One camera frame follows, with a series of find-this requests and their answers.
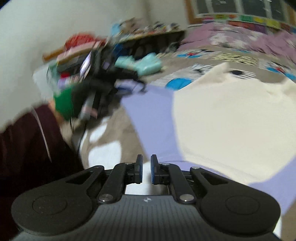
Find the black and green gloved hand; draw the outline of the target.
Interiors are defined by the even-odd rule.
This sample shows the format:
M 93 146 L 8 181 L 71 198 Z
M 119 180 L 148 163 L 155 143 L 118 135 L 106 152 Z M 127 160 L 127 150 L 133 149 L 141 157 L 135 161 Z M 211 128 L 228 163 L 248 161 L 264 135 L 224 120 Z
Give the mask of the black and green gloved hand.
M 63 90 L 59 95 L 55 95 L 48 103 L 58 123 L 69 121 L 74 116 L 74 105 L 72 101 L 72 88 Z

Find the maroon sleeve forearm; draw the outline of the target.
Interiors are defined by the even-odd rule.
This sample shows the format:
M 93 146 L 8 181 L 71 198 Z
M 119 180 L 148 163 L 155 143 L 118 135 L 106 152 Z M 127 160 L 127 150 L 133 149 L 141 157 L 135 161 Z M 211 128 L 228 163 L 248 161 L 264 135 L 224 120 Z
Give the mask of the maroon sleeve forearm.
M 1 240 L 18 233 L 11 205 L 22 193 L 83 171 L 51 109 L 33 108 L 1 133 Z

